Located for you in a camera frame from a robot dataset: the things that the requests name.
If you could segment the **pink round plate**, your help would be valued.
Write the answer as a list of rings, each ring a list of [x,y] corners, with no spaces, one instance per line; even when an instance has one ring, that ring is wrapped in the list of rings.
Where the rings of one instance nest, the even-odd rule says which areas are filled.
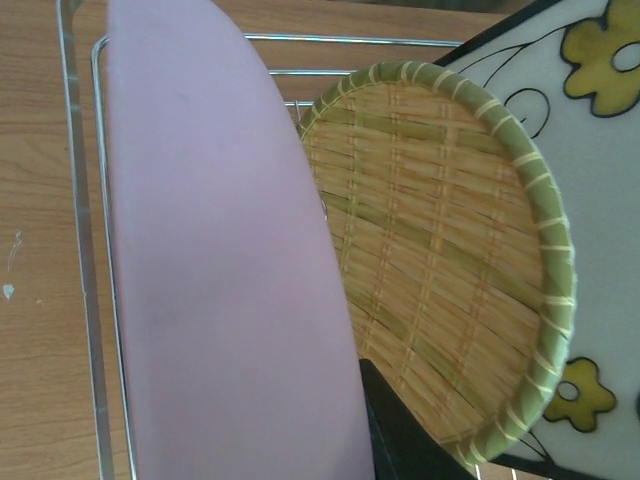
[[[370,479],[336,255],[261,58],[210,1],[108,5],[112,252],[141,479]]]

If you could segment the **square dark rimmed plate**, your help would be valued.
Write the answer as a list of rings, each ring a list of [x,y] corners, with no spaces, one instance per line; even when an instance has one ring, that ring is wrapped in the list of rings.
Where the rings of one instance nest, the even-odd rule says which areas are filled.
[[[500,459],[554,479],[639,475],[639,5],[537,1],[444,55],[519,119],[560,189],[577,311],[554,400]]]

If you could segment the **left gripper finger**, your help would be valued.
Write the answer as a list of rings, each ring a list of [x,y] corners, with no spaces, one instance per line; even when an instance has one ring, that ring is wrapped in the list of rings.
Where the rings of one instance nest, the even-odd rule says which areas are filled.
[[[466,480],[473,477],[429,436],[371,361],[362,359],[359,366],[376,479]]]

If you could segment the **round woven bamboo plate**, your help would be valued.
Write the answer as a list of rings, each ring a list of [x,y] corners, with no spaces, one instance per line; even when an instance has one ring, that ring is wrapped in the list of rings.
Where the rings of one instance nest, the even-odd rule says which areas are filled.
[[[544,413],[569,355],[575,250],[556,181],[506,105],[418,61],[342,77],[303,114],[360,357],[460,464]]]

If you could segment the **wire metal dish rack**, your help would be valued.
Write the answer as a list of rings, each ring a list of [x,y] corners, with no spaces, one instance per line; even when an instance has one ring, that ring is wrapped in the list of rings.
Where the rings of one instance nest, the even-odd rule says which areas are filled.
[[[102,35],[92,46],[89,55],[91,70],[91,86],[93,95],[93,110],[95,124],[95,143],[97,148],[97,162],[99,166],[99,180],[101,188],[101,215],[104,223],[106,247],[99,252],[94,247],[93,226],[97,224],[92,217],[90,204],[90,181],[87,171],[86,136],[84,132],[83,110],[81,106],[81,79],[78,74],[76,42],[73,22],[76,14],[85,1],[55,1],[57,9],[58,37],[61,51],[61,63],[64,78],[64,95],[66,116],[69,133],[69,155],[71,163],[71,177],[74,198],[75,222],[80,261],[80,276],[84,301],[85,324],[87,330],[87,345],[90,362],[91,388],[95,418],[96,441],[98,450],[99,479],[118,479],[115,471],[114,449],[111,438],[109,406],[107,400],[107,383],[104,355],[104,338],[101,330],[101,317],[98,301],[98,253],[105,253],[110,275],[111,299],[116,302],[115,287],[113,286],[113,266],[109,232],[109,187],[107,166],[106,120],[103,93],[106,92],[106,80],[101,74],[101,53],[106,48],[108,36]],[[461,46],[464,41],[455,39],[402,38],[384,36],[357,36],[337,34],[312,34],[289,32],[245,32],[245,37],[252,42],[281,43],[322,43],[339,45],[383,45],[394,47],[417,47],[420,49],[453,50]],[[127,448],[128,479],[137,478],[135,448],[132,446],[130,425],[128,419],[128,405],[125,374],[121,357],[121,339],[117,305],[113,307],[115,325],[115,344],[118,356],[119,382],[122,390],[121,397],[124,411],[124,429]]]

